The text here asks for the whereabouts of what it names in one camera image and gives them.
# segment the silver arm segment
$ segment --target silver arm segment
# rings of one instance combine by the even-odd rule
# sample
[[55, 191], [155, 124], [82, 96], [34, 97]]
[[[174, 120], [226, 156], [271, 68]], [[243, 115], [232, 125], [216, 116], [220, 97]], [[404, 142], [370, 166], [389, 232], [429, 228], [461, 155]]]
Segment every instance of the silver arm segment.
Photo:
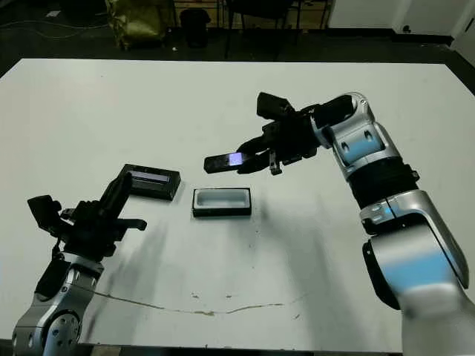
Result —
[[[358, 200], [361, 192], [356, 192], [353, 174], [400, 155], [366, 98], [346, 95], [351, 95], [355, 111], [327, 128], [331, 139], [322, 141], [321, 128], [312, 126], [321, 144], [332, 147]], [[363, 201], [358, 200], [361, 222], [372, 235], [364, 247], [365, 260], [377, 295], [402, 311], [404, 355], [475, 355], [475, 305], [463, 290], [468, 287], [467, 262], [428, 194], [414, 183], [409, 191], [368, 205]]]
[[[101, 263], [75, 254], [57, 256], [62, 269], [62, 283], [54, 296], [35, 292], [31, 307], [13, 330], [13, 352], [20, 356], [72, 355], [81, 335], [82, 317], [90, 303], [96, 282], [103, 271]], [[45, 272], [46, 278], [61, 277], [58, 269]]]

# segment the table surface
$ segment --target table surface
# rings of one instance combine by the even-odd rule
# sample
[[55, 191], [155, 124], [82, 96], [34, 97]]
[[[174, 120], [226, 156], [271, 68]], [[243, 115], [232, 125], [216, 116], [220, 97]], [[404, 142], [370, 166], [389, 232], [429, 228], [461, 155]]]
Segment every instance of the table surface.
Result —
[[[0, 79], [0, 338], [10, 338], [54, 240], [26, 200], [100, 197], [125, 163], [178, 170], [173, 202], [131, 197], [143, 218], [112, 258], [81, 340], [137, 346], [401, 350], [375, 296], [359, 209], [329, 151], [251, 176], [203, 158], [261, 132], [260, 91], [296, 108], [364, 93], [418, 170], [475, 270], [475, 99], [444, 65], [23, 59]], [[194, 188], [250, 187], [252, 216], [199, 220]], [[468, 294], [475, 299], [475, 288]]]

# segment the black chair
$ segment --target black chair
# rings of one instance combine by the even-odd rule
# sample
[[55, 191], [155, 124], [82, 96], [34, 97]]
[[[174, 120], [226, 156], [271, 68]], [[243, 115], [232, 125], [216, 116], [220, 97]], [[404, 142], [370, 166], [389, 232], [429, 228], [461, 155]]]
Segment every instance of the black chair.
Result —
[[[226, 40], [226, 52], [225, 58], [228, 58], [229, 44], [231, 41], [232, 22], [235, 17], [235, 13], [240, 14], [240, 19], [244, 26], [244, 15], [261, 17], [263, 19], [274, 19], [275, 29], [278, 27], [278, 21], [282, 19], [282, 32], [284, 32], [287, 14], [289, 8], [293, 4], [293, 0], [226, 0], [228, 6], [228, 39]], [[278, 50], [275, 54], [275, 59], [278, 56]]]

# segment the chair leg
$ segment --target chair leg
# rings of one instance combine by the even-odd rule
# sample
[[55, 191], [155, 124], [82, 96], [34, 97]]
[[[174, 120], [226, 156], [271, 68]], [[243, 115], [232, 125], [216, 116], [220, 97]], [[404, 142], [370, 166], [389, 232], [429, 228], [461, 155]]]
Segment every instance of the chair leg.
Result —
[[282, 19], [282, 29], [281, 29], [280, 41], [278, 41], [278, 43], [277, 43], [277, 47], [276, 47], [275, 55], [274, 55], [274, 62], [277, 61], [277, 58], [279, 57], [279, 53], [281, 52], [281, 45], [284, 43], [285, 25], [287, 23], [287, 14], [288, 14], [288, 12], [285, 12], [284, 18]]
[[320, 20], [320, 30], [324, 30], [323, 25], [325, 21], [325, 14], [327, 13], [327, 8], [328, 8], [328, 0], [325, 0], [325, 6], [324, 6], [324, 13], [321, 15], [321, 20]]
[[243, 26], [243, 31], [246, 29], [246, 25], [244, 24], [244, 14], [241, 13], [240, 15], [240, 24]]
[[232, 21], [235, 17], [235, 13], [233, 13], [230, 9], [228, 9], [228, 39], [226, 40], [226, 51], [224, 53], [224, 58], [228, 59], [228, 52], [229, 52], [229, 44], [231, 42], [231, 30], [232, 30]]
[[297, 43], [298, 34], [300, 33], [300, 15], [302, 11], [302, 0], [298, 0], [298, 7], [297, 7], [297, 25], [295, 26], [295, 43]]

